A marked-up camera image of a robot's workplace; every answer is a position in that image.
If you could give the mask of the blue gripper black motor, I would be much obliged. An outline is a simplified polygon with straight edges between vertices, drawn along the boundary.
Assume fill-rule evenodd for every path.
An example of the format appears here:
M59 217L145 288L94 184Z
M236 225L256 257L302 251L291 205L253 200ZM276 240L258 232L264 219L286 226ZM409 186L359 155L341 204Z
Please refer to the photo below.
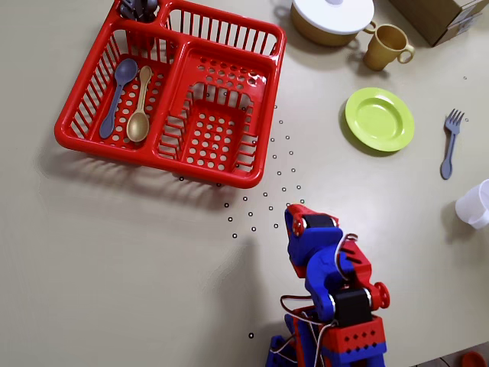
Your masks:
M311 257L323 248L333 248L342 239L338 218L316 212L303 204L291 204L285 211L288 254L298 278L306 277Z

